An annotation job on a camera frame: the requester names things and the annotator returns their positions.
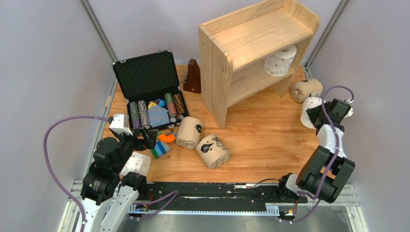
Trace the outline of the white floral paper roll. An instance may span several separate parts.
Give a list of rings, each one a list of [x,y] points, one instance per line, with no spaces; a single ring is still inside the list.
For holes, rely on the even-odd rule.
[[[296,53],[296,46],[291,45],[270,54],[265,59],[264,70],[271,76],[284,76],[290,69]]]
[[[334,98],[332,101],[324,102],[324,109],[322,108],[322,99],[317,97],[309,97],[303,102],[301,122],[310,129],[315,129],[316,133],[323,126],[329,128],[335,127],[341,131],[344,126],[341,122],[344,118],[351,117],[353,108],[347,101]]]
[[[124,177],[129,172],[135,172],[140,175],[147,176],[150,164],[151,158],[149,156],[134,151],[119,175]]]

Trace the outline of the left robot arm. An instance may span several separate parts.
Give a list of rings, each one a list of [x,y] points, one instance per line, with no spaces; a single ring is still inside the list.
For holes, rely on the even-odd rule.
[[[83,179],[81,223],[78,232],[115,232],[131,204],[148,194],[146,175],[120,173],[134,151],[155,147],[157,129],[132,129],[131,134],[115,133],[101,139],[94,151],[94,161]]]

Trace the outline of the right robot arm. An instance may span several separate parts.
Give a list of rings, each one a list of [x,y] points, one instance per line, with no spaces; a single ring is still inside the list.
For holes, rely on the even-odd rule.
[[[315,197],[333,203],[337,199],[355,169],[355,163],[342,148],[345,129],[341,122],[351,109],[346,101],[333,99],[303,111],[320,143],[300,173],[288,173],[279,180],[276,188],[279,200]]]

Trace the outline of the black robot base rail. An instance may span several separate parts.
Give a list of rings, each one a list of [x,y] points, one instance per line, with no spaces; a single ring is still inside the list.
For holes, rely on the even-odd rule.
[[[170,213],[293,216],[297,206],[307,202],[273,179],[258,183],[153,182],[130,212],[147,215],[162,209]]]

